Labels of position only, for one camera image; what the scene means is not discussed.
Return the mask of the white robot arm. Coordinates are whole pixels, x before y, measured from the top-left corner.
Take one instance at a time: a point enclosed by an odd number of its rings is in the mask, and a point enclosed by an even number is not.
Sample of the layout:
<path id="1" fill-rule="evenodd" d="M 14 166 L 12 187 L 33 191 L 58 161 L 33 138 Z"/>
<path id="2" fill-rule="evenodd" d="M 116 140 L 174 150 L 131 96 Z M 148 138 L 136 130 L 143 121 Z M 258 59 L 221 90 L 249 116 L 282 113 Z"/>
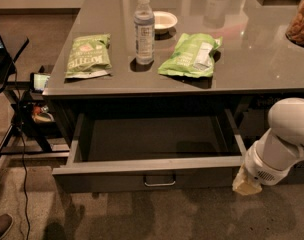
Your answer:
<path id="1" fill-rule="evenodd" d="M 232 189 L 243 196 L 274 186 L 304 161 L 304 99 L 286 98 L 268 112 L 269 129 L 246 151 Z"/>

